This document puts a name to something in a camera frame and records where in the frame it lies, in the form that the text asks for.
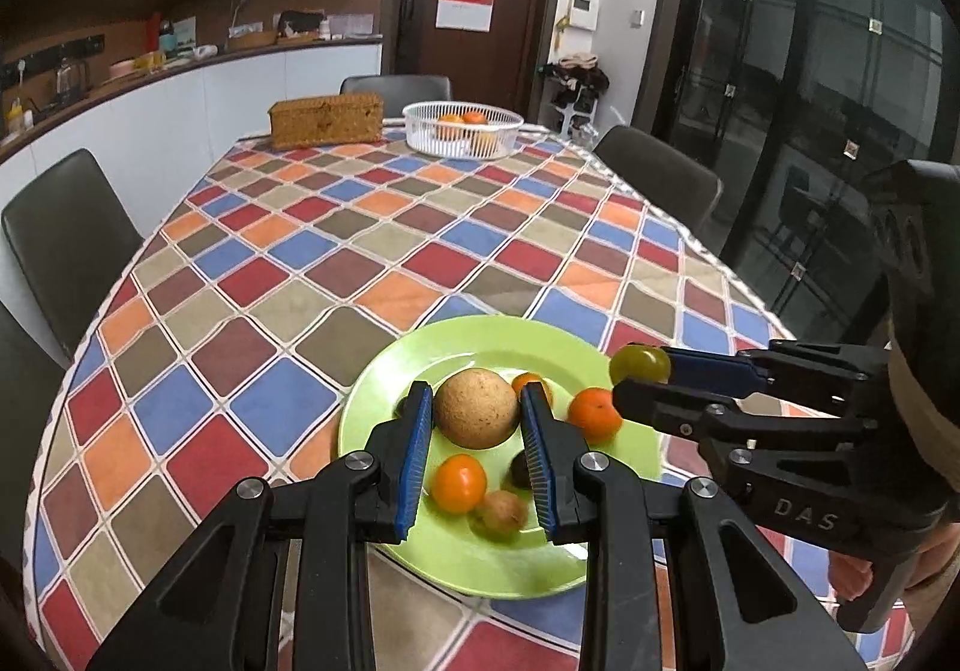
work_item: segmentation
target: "woven tissue box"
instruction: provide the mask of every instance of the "woven tissue box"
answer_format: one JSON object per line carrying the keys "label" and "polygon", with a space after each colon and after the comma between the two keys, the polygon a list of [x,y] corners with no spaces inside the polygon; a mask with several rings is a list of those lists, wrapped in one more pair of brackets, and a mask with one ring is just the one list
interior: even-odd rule
{"label": "woven tissue box", "polygon": [[311,145],[379,140],[383,98],[379,94],[336,94],[286,99],[270,108],[272,146],[278,151]]}

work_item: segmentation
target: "metal bolt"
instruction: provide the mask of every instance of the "metal bolt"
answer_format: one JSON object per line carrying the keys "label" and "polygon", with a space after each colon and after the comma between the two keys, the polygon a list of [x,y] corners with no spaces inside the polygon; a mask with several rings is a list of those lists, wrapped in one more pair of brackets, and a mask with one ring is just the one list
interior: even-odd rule
{"label": "metal bolt", "polygon": [[350,470],[367,470],[373,465],[373,455],[362,449],[359,452],[350,452],[347,457],[344,457],[344,464]]}
{"label": "metal bolt", "polygon": [[713,479],[700,476],[690,480],[690,492],[693,492],[698,498],[712,498],[717,492],[720,492],[720,487],[717,487],[717,482],[714,482]]}
{"label": "metal bolt", "polygon": [[263,482],[260,479],[243,479],[237,484],[237,494],[244,500],[253,500],[263,494]]}
{"label": "metal bolt", "polygon": [[603,452],[587,452],[581,455],[580,465],[587,470],[607,470],[610,466],[610,460]]}

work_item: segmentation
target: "checkered tablecloth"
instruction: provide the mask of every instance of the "checkered tablecloth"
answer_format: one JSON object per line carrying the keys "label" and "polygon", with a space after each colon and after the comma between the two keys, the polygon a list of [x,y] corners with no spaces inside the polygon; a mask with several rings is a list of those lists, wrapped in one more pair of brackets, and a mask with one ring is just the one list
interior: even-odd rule
{"label": "checkered tablecloth", "polygon": [[[240,478],[285,483],[328,463],[344,396],[381,349],[429,322],[496,313],[606,353],[632,340],[728,353],[784,335],[680,225],[558,140],[528,137],[491,164],[416,155],[394,130],[287,153],[240,142],[134,259],[52,410],[25,540],[29,619],[47,651],[83,669]],[[807,413],[762,396],[746,406]],[[669,482],[706,472],[690,441],[665,438],[664,461]],[[826,552],[770,537],[834,607]],[[381,671],[576,666],[582,588],[490,602],[371,552],[371,600]],[[887,668],[906,631],[899,609],[855,640]]]}

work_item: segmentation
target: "green plate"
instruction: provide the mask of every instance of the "green plate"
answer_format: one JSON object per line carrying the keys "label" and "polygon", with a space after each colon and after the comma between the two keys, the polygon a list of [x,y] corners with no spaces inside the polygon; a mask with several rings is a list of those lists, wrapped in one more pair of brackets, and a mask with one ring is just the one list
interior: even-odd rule
{"label": "green plate", "polygon": [[[364,448],[373,427],[392,418],[415,380],[437,391],[446,378],[467,367],[486,367],[507,381],[531,370],[546,378],[554,412],[565,418],[574,394],[611,386],[607,364],[608,358],[584,340],[538,321],[462,316],[430,324],[385,348],[357,379],[340,422],[340,453]],[[526,528],[509,541],[493,541],[477,535],[467,517],[440,511],[425,494],[436,467],[459,452],[480,460],[488,489],[506,487],[510,460],[522,448],[520,429],[482,451],[462,449],[434,430],[416,525],[405,542],[383,549],[424,578],[469,595],[536,598],[582,583],[587,577],[586,548],[548,543],[536,524],[532,498]],[[624,422],[613,441],[597,448],[641,476],[656,478],[661,472],[658,437],[645,425]]]}

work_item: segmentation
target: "white plastic basket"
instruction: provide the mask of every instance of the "white plastic basket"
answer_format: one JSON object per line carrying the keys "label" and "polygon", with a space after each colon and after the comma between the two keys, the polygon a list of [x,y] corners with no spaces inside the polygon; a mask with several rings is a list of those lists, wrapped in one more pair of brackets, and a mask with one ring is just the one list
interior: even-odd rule
{"label": "white plastic basket", "polygon": [[[487,123],[440,121],[477,111]],[[514,153],[523,118],[503,108],[476,102],[415,102],[403,109],[407,145],[415,151],[446,159],[499,159]]]}

